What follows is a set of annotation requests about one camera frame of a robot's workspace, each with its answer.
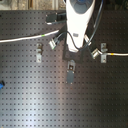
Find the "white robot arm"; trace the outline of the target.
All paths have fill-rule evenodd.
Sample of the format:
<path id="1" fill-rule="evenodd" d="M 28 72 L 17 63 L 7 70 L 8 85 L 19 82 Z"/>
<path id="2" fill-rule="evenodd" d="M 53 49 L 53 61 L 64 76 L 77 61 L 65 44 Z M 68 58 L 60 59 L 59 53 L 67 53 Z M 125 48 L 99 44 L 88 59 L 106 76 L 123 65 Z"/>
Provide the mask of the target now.
<path id="1" fill-rule="evenodd" d="M 49 42 L 54 49 L 60 42 L 62 35 L 66 35 L 66 44 L 70 52 L 77 53 L 88 47 L 93 39 L 102 11 L 102 4 L 94 24 L 94 31 L 91 37 L 86 35 L 89 21 L 92 17 L 96 0 L 65 0 L 66 12 L 64 13 L 66 25 L 62 30 L 58 30 L 56 36 Z"/>

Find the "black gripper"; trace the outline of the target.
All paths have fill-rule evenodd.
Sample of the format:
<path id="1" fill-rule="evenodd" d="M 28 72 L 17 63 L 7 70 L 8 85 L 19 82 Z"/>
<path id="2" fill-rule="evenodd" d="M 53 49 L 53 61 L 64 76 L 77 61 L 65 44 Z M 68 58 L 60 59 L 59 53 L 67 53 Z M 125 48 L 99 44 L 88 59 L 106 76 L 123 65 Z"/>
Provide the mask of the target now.
<path id="1" fill-rule="evenodd" d="M 62 40 L 64 36 L 60 34 L 59 36 L 54 37 L 50 42 L 49 45 L 52 49 L 54 49 Z M 86 43 L 88 44 L 88 49 L 91 53 L 93 59 L 101 54 L 100 50 L 97 48 L 96 43 L 94 41 L 89 42 L 89 37 L 87 35 L 84 36 Z M 79 52 L 71 52 L 68 49 L 68 45 L 64 44 L 63 55 L 62 58 L 66 61 L 74 60 L 75 62 L 82 62 L 85 57 L 84 51 Z"/>

